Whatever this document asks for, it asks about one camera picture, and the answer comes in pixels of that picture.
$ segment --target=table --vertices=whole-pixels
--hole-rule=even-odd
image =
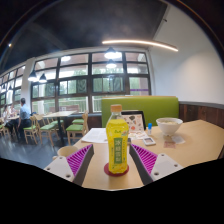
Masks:
[[[19,119],[19,116],[9,117],[7,119],[13,121],[13,126],[14,126],[14,129],[15,129],[15,132],[16,132],[16,137],[17,137],[17,140],[19,140],[18,131],[17,131],[16,122],[15,122],[15,120]]]
[[[152,127],[152,138],[156,145],[145,146],[142,140],[133,140],[132,143],[142,146],[156,154],[166,153],[183,167],[216,160],[224,145],[224,129],[197,120],[186,122],[175,133],[180,135],[185,143],[176,145],[176,148],[164,148],[164,141],[170,137],[163,136],[158,126]],[[91,143],[79,140],[74,146],[79,149]],[[104,165],[109,160],[107,144],[93,143],[94,155],[90,161],[82,187],[103,190],[118,190],[140,188],[143,186],[137,167],[127,153],[129,172],[124,176],[112,177],[104,173]]]
[[[56,112],[56,113],[52,113],[52,114],[48,114],[43,116],[43,118],[57,118],[58,120],[58,129],[59,129],[59,133],[60,133],[60,137],[61,137],[61,143],[62,146],[65,145],[64,139],[63,139],[63,134],[62,134],[62,130],[61,130],[61,122],[60,122],[60,118],[67,118],[68,116],[70,116],[71,114],[77,112],[76,110],[74,111],[60,111],[60,112]]]

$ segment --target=plastic bottle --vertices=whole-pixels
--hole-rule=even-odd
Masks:
[[[109,171],[113,174],[127,170],[127,141],[129,127],[121,115],[122,105],[111,105],[111,116],[106,125],[109,147]]]
[[[152,123],[148,124],[148,135],[152,134]]]

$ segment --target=bowl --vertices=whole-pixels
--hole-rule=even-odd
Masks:
[[[174,133],[179,129],[183,121],[178,118],[164,117],[157,119],[156,123],[164,135],[171,136],[174,135]]]

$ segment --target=floor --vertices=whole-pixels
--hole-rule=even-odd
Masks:
[[[52,157],[57,156],[57,151],[62,147],[61,140],[57,140],[55,134],[52,137],[54,147],[52,147],[48,138],[42,138],[42,144],[40,144],[39,138],[36,138],[36,145],[30,137],[28,137],[28,144],[26,144],[18,143],[15,136],[10,140],[7,135],[0,135],[0,158],[34,165],[44,169],[52,162]],[[64,141],[65,145],[68,145],[68,140],[65,135]],[[73,145],[77,141],[78,139],[72,140],[71,144]]]

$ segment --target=booth seat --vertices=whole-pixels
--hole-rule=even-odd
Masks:
[[[157,126],[156,119],[179,117],[179,102],[175,96],[124,96],[102,98],[102,127],[105,128],[111,116],[110,106],[121,104],[122,110],[140,110],[144,113],[145,124]]]

